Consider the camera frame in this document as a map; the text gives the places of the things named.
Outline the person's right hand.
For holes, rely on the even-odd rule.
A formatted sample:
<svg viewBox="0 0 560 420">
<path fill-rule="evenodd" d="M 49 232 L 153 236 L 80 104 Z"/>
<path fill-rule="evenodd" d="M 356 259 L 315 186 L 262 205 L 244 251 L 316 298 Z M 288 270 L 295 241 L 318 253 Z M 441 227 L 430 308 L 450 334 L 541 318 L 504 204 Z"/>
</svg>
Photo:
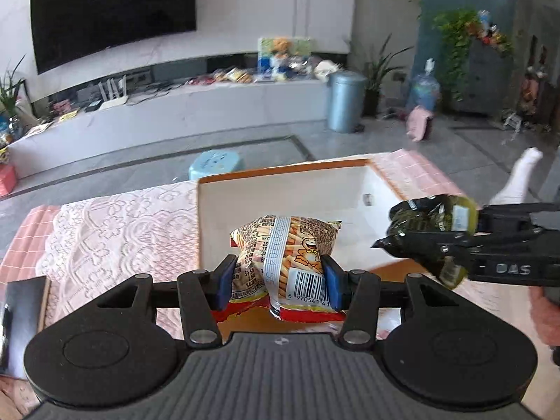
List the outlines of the person's right hand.
<svg viewBox="0 0 560 420">
<path fill-rule="evenodd" d="M 542 287 L 530 288 L 531 317 L 540 339 L 548 346 L 560 345 L 560 308 L 544 295 Z"/>
</svg>

